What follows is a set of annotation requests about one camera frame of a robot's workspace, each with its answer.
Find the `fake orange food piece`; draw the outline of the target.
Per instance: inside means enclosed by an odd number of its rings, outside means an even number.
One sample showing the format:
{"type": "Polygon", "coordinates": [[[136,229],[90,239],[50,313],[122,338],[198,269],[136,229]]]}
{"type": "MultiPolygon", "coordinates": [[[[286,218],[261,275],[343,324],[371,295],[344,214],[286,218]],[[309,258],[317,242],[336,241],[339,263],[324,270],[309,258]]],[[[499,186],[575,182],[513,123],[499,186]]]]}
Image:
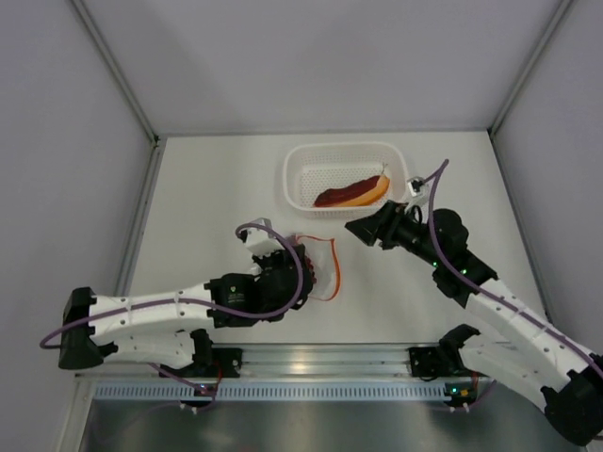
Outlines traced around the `fake orange food piece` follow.
{"type": "Polygon", "coordinates": [[[390,188],[391,181],[385,175],[386,165],[381,171],[366,179],[339,188],[328,188],[315,198],[315,208],[364,207],[383,198],[390,188]]]}

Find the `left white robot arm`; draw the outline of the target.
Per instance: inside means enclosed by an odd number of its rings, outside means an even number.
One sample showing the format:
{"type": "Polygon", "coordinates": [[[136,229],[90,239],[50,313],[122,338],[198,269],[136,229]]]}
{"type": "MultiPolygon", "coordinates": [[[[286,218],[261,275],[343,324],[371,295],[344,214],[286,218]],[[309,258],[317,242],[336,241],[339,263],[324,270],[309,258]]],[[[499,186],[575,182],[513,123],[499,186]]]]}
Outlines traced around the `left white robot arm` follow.
{"type": "Polygon", "coordinates": [[[59,368],[143,362],[206,374],[213,363],[210,330],[278,322],[303,306],[316,281],[303,245],[253,262],[256,275],[228,273],[173,293],[107,297],[74,289],[63,312],[59,368]]]}

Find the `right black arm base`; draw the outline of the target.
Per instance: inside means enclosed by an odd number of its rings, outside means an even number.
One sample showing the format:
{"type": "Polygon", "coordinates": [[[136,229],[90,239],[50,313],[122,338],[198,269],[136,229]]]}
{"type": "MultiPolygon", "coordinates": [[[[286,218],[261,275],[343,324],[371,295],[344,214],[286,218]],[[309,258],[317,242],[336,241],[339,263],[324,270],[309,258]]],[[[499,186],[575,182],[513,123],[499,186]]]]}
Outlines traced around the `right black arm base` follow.
{"type": "Polygon", "coordinates": [[[410,347],[408,353],[413,377],[437,379],[454,372],[449,356],[440,347],[410,347]]]}

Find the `fake purple grapes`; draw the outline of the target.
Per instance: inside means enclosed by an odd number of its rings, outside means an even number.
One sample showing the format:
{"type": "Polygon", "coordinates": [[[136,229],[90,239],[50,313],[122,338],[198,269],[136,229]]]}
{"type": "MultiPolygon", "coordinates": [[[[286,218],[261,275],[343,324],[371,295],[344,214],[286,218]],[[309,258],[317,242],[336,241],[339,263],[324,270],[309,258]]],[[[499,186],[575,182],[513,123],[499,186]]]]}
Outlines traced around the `fake purple grapes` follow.
{"type": "Polygon", "coordinates": [[[315,268],[313,262],[307,253],[304,254],[303,260],[303,271],[304,278],[309,282],[309,284],[314,285],[317,283],[315,268]]]}

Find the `clear zip top bag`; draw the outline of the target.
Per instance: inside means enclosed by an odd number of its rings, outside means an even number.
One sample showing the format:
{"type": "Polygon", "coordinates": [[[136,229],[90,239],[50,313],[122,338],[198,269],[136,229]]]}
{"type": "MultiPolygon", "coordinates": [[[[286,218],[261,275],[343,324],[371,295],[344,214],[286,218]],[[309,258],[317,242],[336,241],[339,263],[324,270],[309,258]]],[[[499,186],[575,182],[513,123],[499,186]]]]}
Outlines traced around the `clear zip top bag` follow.
{"type": "Polygon", "coordinates": [[[296,234],[294,241],[305,246],[309,266],[314,272],[315,281],[309,298],[324,302],[334,300],[340,292],[342,283],[335,238],[296,234]]]}

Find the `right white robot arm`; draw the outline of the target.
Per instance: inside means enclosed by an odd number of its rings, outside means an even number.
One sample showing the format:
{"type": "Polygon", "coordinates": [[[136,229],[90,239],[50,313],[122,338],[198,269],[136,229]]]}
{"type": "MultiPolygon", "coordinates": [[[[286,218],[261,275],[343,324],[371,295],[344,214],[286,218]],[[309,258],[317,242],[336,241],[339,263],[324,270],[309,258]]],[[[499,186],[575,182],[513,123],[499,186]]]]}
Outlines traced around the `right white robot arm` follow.
{"type": "Polygon", "coordinates": [[[439,341],[449,373],[475,371],[497,380],[538,408],[568,442],[586,446],[602,434],[602,357],[561,333],[523,303],[467,246],[468,230],[450,209],[418,221],[402,203],[346,223],[367,246],[403,248],[433,268],[445,297],[502,337],[469,325],[439,341]]]}

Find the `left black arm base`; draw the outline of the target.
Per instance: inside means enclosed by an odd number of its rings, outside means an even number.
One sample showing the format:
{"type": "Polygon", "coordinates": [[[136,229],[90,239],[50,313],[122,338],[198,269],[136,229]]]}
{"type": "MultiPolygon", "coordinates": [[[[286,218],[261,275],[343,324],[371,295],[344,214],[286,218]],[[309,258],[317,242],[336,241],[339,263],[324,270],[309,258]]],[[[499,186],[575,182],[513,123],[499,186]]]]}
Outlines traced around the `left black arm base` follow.
{"type": "Polygon", "coordinates": [[[212,347],[195,354],[187,371],[191,377],[238,379],[242,358],[243,350],[239,347],[212,347]]]}

